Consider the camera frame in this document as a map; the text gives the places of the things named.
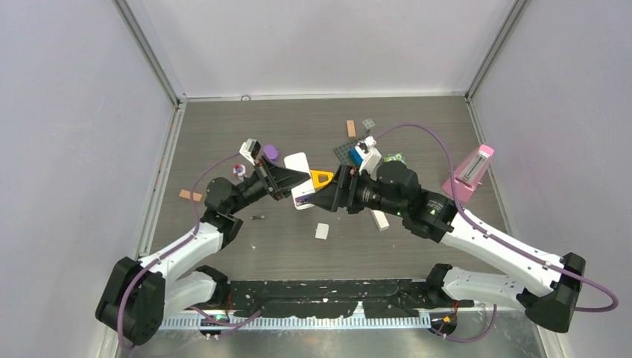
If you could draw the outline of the blue purple battery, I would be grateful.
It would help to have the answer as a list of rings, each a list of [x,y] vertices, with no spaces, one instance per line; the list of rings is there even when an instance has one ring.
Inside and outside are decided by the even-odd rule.
[[[309,196],[308,195],[304,195],[304,196],[300,196],[298,198],[296,198],[296,204],[297,205],[304,205],[307,204],[309,202]]]

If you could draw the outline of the white remote battery cover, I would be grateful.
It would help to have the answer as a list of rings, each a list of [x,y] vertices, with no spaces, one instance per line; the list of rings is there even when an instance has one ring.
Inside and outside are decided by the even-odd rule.
[[[383,212],[371,210],[370,213],[379,231],[387,230],[390,227],[388,219]]]

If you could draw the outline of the small white battery lid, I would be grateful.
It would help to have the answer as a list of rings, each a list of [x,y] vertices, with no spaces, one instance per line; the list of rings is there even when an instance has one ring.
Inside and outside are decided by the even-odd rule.
[[[318,223],[315,229],[315,238],[326,240],[329,235],[329,225],[325,223]]]

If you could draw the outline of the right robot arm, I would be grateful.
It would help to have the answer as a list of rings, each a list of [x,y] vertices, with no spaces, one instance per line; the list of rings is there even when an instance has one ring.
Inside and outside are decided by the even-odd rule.
[[[547,330],[569,331],[585,259],[533,248],[470,211],[459,211],[451,198],[422,188],[416,172],[401,162],[380,165],[374,177],[341,165],[308,202],[329,212],[343,207],[349,214],[371,209],[398,216],[413,235],[472,254],[500,270],[486,274],[437,264],[425,287],[426,298],[435,306],[451,300],[483,301],[518,310]]]

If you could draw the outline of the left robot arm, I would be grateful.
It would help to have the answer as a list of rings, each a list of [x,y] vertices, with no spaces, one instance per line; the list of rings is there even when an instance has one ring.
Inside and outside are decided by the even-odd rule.
[[[311,180],[308,172],[283,168],[265,157],[255,160],[253,168],[254,173],[240,183],[212,179],[206,187],[205,211],[195,213],[188,233],[152,255],[138,260],[123,257],[114,265],[95,317],[117,333],[122,348],[145,344],[164,319],[191,306],[225,305],[226,276],[195,264],[236,238],[243,221],[235,213],[265,196],[287,198],[294,187]]]

